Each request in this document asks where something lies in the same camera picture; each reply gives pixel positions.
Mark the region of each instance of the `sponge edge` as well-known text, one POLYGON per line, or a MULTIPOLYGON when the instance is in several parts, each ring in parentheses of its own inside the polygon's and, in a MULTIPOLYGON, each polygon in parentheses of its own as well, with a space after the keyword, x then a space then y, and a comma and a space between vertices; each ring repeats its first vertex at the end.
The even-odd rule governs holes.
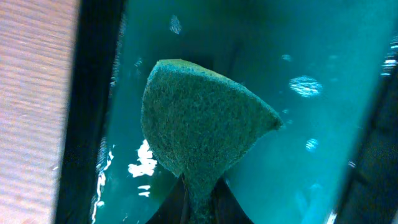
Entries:
POLYGON ((209 200, 223 172, 282 120, 244 86, 173 59, 157 62, 149 75, 141 125, 158 161, 185 174, 195 203, 209 200))

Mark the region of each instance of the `wooden surface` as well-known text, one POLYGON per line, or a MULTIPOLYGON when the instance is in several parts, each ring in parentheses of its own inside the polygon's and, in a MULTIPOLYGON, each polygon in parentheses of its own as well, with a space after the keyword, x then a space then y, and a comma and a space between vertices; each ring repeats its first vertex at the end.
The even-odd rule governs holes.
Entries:
POLYGON ((0 223, 51 223, 76 19, 76 0, 0 0, 0 223))

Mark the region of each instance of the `wood grain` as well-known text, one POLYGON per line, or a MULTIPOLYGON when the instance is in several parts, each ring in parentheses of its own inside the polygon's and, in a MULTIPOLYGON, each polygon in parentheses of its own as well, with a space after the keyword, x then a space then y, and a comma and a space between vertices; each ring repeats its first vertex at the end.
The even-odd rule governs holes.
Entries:
POLYGON ((77 2, 0 0, 0 223, 50 223, 77 2))

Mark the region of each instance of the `sponge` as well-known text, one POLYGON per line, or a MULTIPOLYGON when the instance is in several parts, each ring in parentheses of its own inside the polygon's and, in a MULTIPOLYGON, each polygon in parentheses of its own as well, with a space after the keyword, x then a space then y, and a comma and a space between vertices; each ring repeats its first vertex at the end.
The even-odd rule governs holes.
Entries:
POLYGON ((172 59, 158 61, 149 75, 141 125, 159 163, 175 176, 184 173, 192 218, 205 219, 217 180, 282 120, 246 87, 172 59))

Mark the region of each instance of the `squeezed sponge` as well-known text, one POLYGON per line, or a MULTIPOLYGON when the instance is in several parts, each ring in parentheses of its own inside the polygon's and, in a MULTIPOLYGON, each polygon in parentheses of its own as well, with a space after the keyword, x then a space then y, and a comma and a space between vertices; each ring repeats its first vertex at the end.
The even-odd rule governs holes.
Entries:
POLYGON ((282 120, 246 87, 173 59, 158 61, 149 75, 141 125, 158 161, 176 176, 184 173, 195 213, 223 172, 282 120))

